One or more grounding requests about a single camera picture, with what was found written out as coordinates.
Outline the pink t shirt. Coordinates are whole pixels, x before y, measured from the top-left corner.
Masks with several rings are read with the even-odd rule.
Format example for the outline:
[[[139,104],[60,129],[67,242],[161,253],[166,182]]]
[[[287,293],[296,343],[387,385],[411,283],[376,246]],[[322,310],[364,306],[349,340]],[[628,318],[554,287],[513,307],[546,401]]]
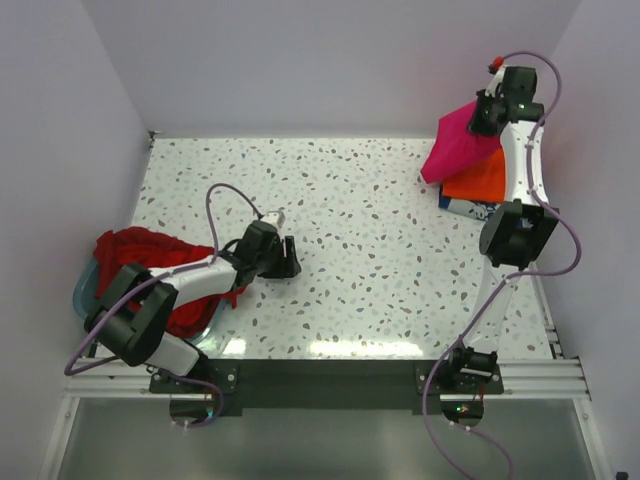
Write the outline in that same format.
[[[476,101],[472,101],[439,119],[434,145],[420,170],[426,183],[439,183],[500,148],[497,136],[482,136],[468,130],[475,107]]]

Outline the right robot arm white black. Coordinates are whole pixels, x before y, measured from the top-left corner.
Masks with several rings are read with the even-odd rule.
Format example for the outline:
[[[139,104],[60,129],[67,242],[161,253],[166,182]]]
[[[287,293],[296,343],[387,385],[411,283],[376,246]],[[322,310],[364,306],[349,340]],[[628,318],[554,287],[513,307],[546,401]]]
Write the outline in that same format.
[[[523,272],[534,262],[557,221],[547,203],[541,167],[545,108],[535,102],[537,73],[493,64],[489,86],[478,92],[468,129],[499,138],[505,157],[505,200],[481,230],[484,260],[478,298],[468,327],[435,369],[430,391],[474,394],[502,389],[498,350],[503,322]]]

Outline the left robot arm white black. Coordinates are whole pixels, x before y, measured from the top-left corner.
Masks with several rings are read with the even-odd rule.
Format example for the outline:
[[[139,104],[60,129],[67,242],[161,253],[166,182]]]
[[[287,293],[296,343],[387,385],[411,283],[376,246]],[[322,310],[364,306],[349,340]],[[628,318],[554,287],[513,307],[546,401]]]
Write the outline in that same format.
[[[84,330],[89,341],[98,341],[125,364],[170,372],[183,391],[196,392],[207,380],[207,357],[189,341],[191,333],[170,331],[174,312],[239,293],[257,277],[283,280],[300,273],[294,238],[281,234],[278,217],[264,216],[240,238],[193,261],[122,266],[86,316]]]

